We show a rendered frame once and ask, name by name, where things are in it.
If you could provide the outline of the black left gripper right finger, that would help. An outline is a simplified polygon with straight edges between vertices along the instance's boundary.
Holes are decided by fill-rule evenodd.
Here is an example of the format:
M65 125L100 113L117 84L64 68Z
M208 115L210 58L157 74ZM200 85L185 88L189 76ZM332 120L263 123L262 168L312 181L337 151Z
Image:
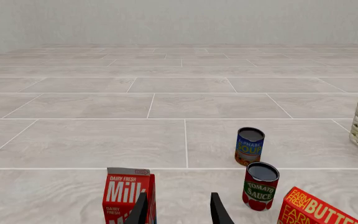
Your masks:
M235 224L216 192L211 193L210 210L213 224Z

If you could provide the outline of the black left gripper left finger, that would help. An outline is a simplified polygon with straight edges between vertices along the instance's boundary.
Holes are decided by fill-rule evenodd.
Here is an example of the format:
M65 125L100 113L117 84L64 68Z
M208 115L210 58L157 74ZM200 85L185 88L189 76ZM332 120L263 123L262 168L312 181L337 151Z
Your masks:
M124 224L145 224L148 212L147 194L142 192Z

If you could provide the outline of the red milk carton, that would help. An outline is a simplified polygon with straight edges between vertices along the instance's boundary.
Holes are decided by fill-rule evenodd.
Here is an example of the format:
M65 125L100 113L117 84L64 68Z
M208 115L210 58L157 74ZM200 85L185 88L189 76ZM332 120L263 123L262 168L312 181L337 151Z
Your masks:
M141 193L147 194L148 212L145 224L157 224L155 175L148 169L107 168L103 195L106 224L124 224Z

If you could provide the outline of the red tomato sauce tin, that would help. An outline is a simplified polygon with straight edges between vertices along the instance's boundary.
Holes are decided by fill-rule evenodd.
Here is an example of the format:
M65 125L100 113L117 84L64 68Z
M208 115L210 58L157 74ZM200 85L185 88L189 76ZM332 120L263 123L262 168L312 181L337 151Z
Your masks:
M279 171L264 162L252 162L246 168L242 200L256 211L269 210L272 206L280 178Z

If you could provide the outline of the blue alphabet soup tin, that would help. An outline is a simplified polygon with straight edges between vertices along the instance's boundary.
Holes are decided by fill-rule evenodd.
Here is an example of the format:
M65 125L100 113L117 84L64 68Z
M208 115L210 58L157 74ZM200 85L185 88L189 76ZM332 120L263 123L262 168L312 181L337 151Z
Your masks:
M234 155L236 162L242 166L248 166L252 162L259 162L264 139L265 134L257 128L240 128L237 132Z

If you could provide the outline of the red and yellow butter box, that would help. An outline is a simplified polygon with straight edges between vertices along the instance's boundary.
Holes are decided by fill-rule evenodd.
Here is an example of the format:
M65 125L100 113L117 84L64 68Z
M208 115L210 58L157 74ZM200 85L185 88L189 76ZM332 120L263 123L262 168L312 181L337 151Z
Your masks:
M358 220L293 187L283 198L277 224L358 224Z

